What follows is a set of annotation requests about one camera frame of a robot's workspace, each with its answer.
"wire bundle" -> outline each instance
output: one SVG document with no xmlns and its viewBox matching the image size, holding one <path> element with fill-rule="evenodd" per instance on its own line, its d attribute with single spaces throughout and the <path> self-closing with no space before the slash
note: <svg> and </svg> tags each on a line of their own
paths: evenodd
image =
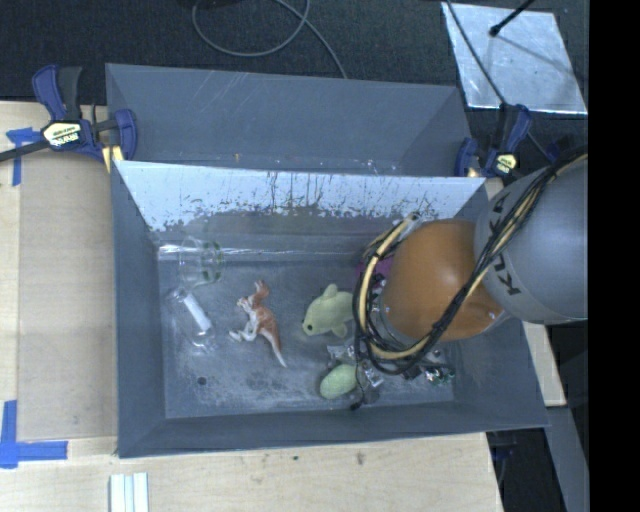
<svg viewBox="0 0 640 512">
<path fill-rule="evenodd" d="M 360 274 L 353 295 L 352 306 L 356 319 L 356 356 L 361 356 L 360 346 L 364 343 L 368 359 L 382 373 L 400 375 L 413 368 L 433 349 L 464 301 L 480 284 L 491 264 L 525 226 L 547 186 L 560 173 L 586 158 L 586 153 L 575 152 L 569 159 L 558 160 L 556 164 L 547 167 L 529 183 L 509 212 L 497 222 L 477 258 L 469 279 L 453 297 L 440 319 L 432 325 L 432 329 L 427 334 L 407 348 L 397 348 L 394 343 L 383 339 L 374 325 L 371 319 L 374 302 L 372 281 L 375 280 L 374 269 L 377 263 L 393 253 L 399 244 L 399 237 L 409 224 L 417 220 L 417 214 L 411 214 L 393 229 L 376 238 L 365 251 L 363 256 L 365 269 Z"/>
</svg>

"blue clamp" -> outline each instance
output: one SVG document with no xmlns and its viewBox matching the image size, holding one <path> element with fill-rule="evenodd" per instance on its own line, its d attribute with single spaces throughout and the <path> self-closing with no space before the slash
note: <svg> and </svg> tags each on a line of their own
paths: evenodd
<svg viewBox="0 0 640 512">
<path fill-rule="evenodd" d="M 4 403 L 0 433 L 0 468 L 15 469 L 19 462 L 34 460 L 66 460 L 68 441 L 18 443 L 16 441 L 16 400 Z"/>
<path fill-rule="evenodd" d="M 31 128 L 19 128 L 17 130 L 9 130 L 7 132 L 7 138 L 13 142 L 16 148 L 21 147 L 24 144 L 30 144 L 42 140 L 42 134 Z M 13 161 L 13 178 L 11 179 L 11 185 L 20 185 L 22 181 L 22 160 L 18 156 Z"/>
<path fill-rule="evenodd" d="M 0 153 L 0 162 L 32 153 L 44 148 L 53 151 L 73 151 L 105 162 L 105 145 L 97 138 L 98 132 L 117 128 L 120 150 L 127 160 L 135 154 L 138 138 L 133 112 L 121 109 L 114 119 L 90 123 L 82 119 L 77 105 L 77 84 L 82 68 L 50 64 L 38 70 L 32 78 L 33 91 L 49 112 L 51 122 L 41 131 L 39 140 Z"/>
<path fill-rule="evenodd" d="M 477 140 L 465 138 L 456 156 L 454 175 L 468 176 L 471 169 L 485 178 L 509 175 L 517 165 L 514 153 L 529 134 L 532 122 L 531 112 L 524 105 L 501 104 L 498 129 L 492 143 L 481 148 Z"/>
</svg>

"cardboard surface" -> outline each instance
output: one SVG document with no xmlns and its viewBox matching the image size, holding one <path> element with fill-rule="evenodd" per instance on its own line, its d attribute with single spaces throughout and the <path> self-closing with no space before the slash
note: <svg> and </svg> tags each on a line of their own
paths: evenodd
<svg viewBox="0 0 640 512">
<path fill-rule="evenodd" d="M 12 127 L 45 124 L 46 110 L 29 107 Z M 114 435 L 108 175 L 48 150 L 25 157 L 22 173 L 18 439 Z"/>
</svg>

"clear plastic bottle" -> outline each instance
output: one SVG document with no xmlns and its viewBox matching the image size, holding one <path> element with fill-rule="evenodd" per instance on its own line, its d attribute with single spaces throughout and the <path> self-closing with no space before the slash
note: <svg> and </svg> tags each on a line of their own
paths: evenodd
<svg viewBox="0 0 640 512">
<path fill-rule="evenodd" d="M 178 287 L 166 297 L 166 304 L 178 332 L 196 347 L 209 349 L 215 340 L 215 326 L 192 292 Z"/>
</svg>

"metal plate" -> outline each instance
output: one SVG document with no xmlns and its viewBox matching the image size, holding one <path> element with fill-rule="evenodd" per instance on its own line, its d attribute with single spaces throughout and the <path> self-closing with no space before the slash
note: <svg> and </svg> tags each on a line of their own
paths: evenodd
<svg viewBox="0 0 640 512">
<path fill-rule="evenodd" d="M 449 37 L 470 107 L 498 108 L 495 94 L 460 30 L 442 2 Z M 564 41 L 552 13 L 524 11 L 496 37 L 489 29 L 512 9 L 453 4 L 453 9 L 483 66 L 510 104 L 530 110 L 586 114 Z"/>
</svg>

